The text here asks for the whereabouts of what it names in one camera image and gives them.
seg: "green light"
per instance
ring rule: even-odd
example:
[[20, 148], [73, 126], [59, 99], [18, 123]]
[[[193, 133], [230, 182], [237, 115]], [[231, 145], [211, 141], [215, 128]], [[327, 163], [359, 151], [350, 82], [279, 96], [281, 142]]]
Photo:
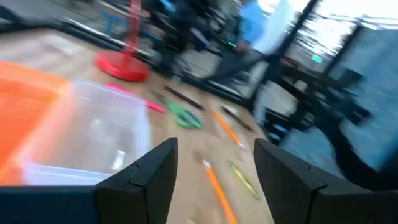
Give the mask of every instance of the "green light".
[[317, 63], [322, 63], [322, 59], [320, 59], [318, 56], [316, 55], [312, 55], [312, 60], [316, 61]]

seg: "table surface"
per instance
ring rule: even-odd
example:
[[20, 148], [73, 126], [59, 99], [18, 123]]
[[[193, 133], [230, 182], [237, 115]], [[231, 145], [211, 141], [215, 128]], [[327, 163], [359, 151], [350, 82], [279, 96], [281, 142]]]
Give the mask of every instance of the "table surface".
[[[217, 176], [239, 223], [273, 223], [271, 213], [257, 178], [252, 155], [254, 140], [265, 138], [249, 111], [214, 95], [186, 84], [172, 85], [170, 80], [152, 73], [148, 82], [131, 83], [115, 79], [93, 65], [93, 57], [100, 49], [86, 42], [54, 30], [31, 30], [0, 36], [0, 60], [19, 63], [69, 79], [89, 79], [99, 83], [113, 83], [143, 99], [158, 105], [162, 103], [150, 93], [156, 90], [184, 108], [199, 115], [203, 129], [187, 130], [180, 127], [171, 112], [165, 114], [149, 110], [152, 128], [152, 147], [170, 137], [178, 138], [178, 171], [167, 223], [183, 224], [189, 219], [196, 223], [228, 223], [223, 207], [205, 172], [206, 159]], [[200, 111], [164, 90], [170, 85], [185, 96], [203, 105]], [[246, 131], [232, 118], [220, 111], [220, 105], [229, 106], [254, 128]], [[248, 150], [241, 149], [222, 128], [211, 110], [219, 111]], [[227, 165], [233, 161], [261, 195], [256, 200]]]

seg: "transparent plastic bin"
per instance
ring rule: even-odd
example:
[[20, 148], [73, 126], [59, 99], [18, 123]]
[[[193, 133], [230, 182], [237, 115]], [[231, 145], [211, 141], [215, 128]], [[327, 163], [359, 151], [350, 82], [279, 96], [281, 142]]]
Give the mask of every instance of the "transparent plastic bin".
[[94, 185], [150, 151], [144, 102], [88, 81], [73, 84], [74, 112], [45, 153], [25, 156], [30, 185]]
[[141, 99], [77, 81], [9, 156], [0, 185], [95, 185], [150, 149]]

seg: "yellow marker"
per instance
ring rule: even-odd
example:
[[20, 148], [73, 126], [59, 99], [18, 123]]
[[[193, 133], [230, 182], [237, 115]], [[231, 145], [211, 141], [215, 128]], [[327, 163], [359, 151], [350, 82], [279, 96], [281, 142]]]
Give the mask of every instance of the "yellow marker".
[[253, 185], [250, 183], [250, 181], [248, 181], [247, 178], [245, 178], [245, 176], [243, 175], [242, 171], [239, 170], [239, 168], [237, 167], [237, 165], [235, 165], [234, 162], [232, 162], [231, 160], [227, 160], [228, 166], [229, 168], [232, 169], [232, 171], [239, 177], [239, 179], [242, 181], [242, 183], [246, 186], [246, 188], [249, 189], [249, 191], [252, 193], [252, 195], [254, 196], [255, 199], [260, 200], [260, 195], [257, 192], [257, 190], [253, 187]]

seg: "scissors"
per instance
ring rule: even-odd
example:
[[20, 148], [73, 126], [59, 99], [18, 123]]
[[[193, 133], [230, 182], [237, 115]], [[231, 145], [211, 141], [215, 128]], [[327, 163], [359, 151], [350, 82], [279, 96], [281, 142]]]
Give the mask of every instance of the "scissors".
[[159, 93], [153, 92], [158, 99], [163, 102], [174, 114], [176, 122], [184, 128], [202, 128], [201, 121], [188, 110], [182, 108], [178, 103], [168, 100]]

